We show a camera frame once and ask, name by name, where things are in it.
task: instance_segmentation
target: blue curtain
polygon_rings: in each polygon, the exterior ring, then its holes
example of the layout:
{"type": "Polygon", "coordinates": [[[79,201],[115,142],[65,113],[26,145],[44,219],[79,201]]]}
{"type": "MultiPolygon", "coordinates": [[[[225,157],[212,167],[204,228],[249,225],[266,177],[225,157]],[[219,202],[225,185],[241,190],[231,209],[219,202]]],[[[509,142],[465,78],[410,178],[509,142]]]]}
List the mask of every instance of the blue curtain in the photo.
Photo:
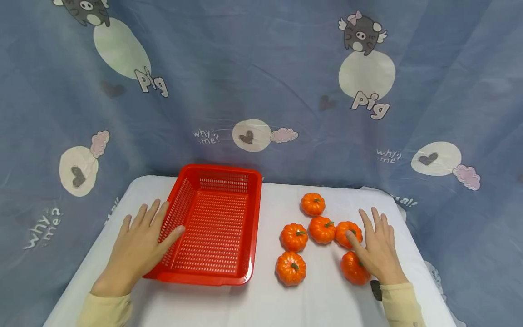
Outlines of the blue curtain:
{"type": "Polygon", "coordinates": [[[521,321],[521,1],[3,7],[1,326],[40,326],[128,184],[189,163],[383,189],[460,327],[521,321]]]}

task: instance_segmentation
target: cartoon pig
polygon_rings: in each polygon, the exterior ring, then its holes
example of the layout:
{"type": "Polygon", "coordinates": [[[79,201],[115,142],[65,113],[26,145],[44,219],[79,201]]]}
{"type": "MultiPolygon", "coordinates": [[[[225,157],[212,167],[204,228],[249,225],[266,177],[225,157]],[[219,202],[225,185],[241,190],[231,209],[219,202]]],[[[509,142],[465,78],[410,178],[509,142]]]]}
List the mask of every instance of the cartoon pig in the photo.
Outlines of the cartoon pig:
{"type": "Polygon", "coordinates": [[[338,28],[344,31],[345,48],[364,52],[363,55],[371,53],[376,43],[382,43],[387,37],[387,31],[380,33],[380,23],[363,16],[359,11],[347,17],[347,22],[340,18],[338,25],[338,28]]]}
{"type": "Polygon", "coordinates": [[[65,9],[83,26],[87,23],[109,27],[109,15],[106,8],[107,0],[53,0],[57,6],[64,6],[65,9]]]}

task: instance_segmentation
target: table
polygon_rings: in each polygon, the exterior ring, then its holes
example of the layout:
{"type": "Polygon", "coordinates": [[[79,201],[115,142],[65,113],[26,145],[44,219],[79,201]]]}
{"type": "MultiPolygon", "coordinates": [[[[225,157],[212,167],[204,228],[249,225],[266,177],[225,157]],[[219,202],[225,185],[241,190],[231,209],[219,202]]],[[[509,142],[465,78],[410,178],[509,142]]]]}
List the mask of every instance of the table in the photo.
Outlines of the table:
{"type": "MultiPolygon", "coordinates": [[[[75,325],[85,295],[109,259],[124,217],[134,215],[142,203],[150,205],[156,198],[165,201],[175,180],[144,176],[131,183],[44,327],[75,325]]],[[[292,222],[308,226],[310,218],[300,211],[299,203],[310,192],[325,198],[323,215],[336,223],[350,220],[363,230],[359,208],[370,214],[375,206],[386,213],[427,326],[456,326],[390,196],[372,190],[264,183],[251,280],[239,287],[208,287],[141,279],[131,293],[134,311],[127,327],[388,326],[383,306],[374,299],[370,285],[354,286],[342,276],[339,261],[346,250],[334,242],[326,246],[308,242],[300,253],[307,263],[304,282],[295,288],[278,283],[275,264],[283,253],[279,233],[292,222]]]]}

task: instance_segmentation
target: red basket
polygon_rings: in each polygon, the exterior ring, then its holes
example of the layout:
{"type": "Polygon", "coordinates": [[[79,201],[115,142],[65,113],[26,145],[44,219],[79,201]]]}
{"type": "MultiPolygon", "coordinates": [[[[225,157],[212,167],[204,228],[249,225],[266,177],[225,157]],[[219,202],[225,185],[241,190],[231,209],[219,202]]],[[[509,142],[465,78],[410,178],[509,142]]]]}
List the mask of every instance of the red basket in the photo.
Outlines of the red basket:
{"type": "Polygon", "coordinates": [[[262,179],[242,168],[188,165],[169,194],[158,242],[185,233],[144,278],[209,286],[242,285],[253,274],[262,179]]]}

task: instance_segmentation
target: orange pumpkin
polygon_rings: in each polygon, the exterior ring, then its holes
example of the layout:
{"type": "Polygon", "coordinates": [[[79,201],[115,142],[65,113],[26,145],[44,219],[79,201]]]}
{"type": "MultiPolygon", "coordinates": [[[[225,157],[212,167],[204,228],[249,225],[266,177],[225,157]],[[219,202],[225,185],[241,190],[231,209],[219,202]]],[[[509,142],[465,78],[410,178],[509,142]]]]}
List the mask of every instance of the orange pumpkin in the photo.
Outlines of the orange pumpkin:
{"type": "Polygon", "coordinates": [[[336,234],[334,221],[321,216],[312,218],[311,223],[309,224],[309,234],[316,243],[331,243],[334,239],[334,235],[336,234]]]}
{"type": "Polygon", "coordinates": [[[361,263],[356,253],[349,251],[342,257],[342,272],[345,278],[354,285],[365,285],[370,281],[370,274],[361,263]]]}
{"type": "Polygon", "coordinates": [[[301,210],[309,216],[319,216],[325,209],[325,200],[317,193],[308,193],[301,199],[301,210]]]}
{"type": "Polygon", "coordinates": [[[276,274],[285,286],[296,286],[306,276],[307,264],[296,252],[284,252],[276,263],[276,274]]]}
{"type": "Polygon", "coordinates": [[[342,221],[338,224],[338,226],[336,227],[336,241],[338,241],[338,243],[341,246],[346,247],[350,250],[353,248],[353,246],[350,245],[349,240],[345,236],[345,232],[348,230],[350,230],[352,233],[354,233],[354,235],[356,235],[356,238],[360,243],[363,241],[363,235],[361,234],[361,229],[358,227],[358,225],[356,225],[353,222],[342,221]]]}
{"type": "Polygon", "coordinates": [[[280,234],[281,244],[286,251],[299,252],[305,248],[309,236],[307,230],[300,224],[285,225],[280,234]]]}

